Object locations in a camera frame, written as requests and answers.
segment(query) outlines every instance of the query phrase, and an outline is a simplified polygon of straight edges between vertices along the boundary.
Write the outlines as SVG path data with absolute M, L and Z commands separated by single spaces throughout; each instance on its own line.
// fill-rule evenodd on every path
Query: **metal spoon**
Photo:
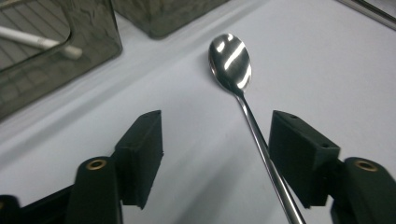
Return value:
M 230 34 L 216 37 L 209 47 L 209 63 L 219 84 L 227 91 L 230 91 L 242 106 L 250 130 L 262 155 L 265 168 L 272 180 L 277 197 L 282 204 L 289 223 L 305 223 L 284 178 L 279 175 L 270 160 L 268 146 L 245 100 L 244 92 L 251 80 L 251 67 L 244 42 Z

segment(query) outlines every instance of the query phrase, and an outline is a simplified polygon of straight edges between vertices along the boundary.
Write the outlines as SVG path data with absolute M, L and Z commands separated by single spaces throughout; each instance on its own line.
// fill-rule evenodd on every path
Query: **spoon handle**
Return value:
M 245 100 L 245 97 L 242 95 L 235 95 L 239 104 L 242 106 L 244 113 L 247 117 L 247 122 L 250 127 L 251 132 L 253 133 L 254 140 L 259 148 L 260 154 L 262 155 L 262 161 L 264 162 L 265 168 L 267 169 L 268 175 L 271 178 L 271 181 L 276 190 L 277 197 L 279 198 L 283 210 L 286 213 L 286 217 L 289 220 L 289 223 L 292 224 L 303 224 L 305 223 L 303 216 L 300 213 L 295 201 L 293 200 L 292 195 L 290 194 L 289 188 L 286 185 L 285 179 L 281 176 L 272 161 L 270 160 L 270 155 L 268 153 L 268 146 L 265 143 L 265 139 L 262 136 L 262 132 L 260 131 L 259 125 L 257 125 L 256 120 L 253 117 L 253 113 L 251 113 L 250 108 L 248 107 L 248 102 Z

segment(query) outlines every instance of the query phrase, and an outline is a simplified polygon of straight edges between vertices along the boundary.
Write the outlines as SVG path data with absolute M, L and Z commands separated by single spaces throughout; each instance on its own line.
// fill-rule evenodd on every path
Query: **white table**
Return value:
M 247 45 L 246 98 L 268 140 L 295 114 L 396 176 L 396 32 L 337 1 L 233 0 L 163 40 L 117 17 L 121 56 L 0 124 L 0 192 L 32 203 L 108 156 L 138 116 L 161 109 L 164 157 L 144 210 L 124 223 L 287 223 L 236 100 L 207 62 L 217 35 Z M 332 223 L 330 205 L 302 213 Z

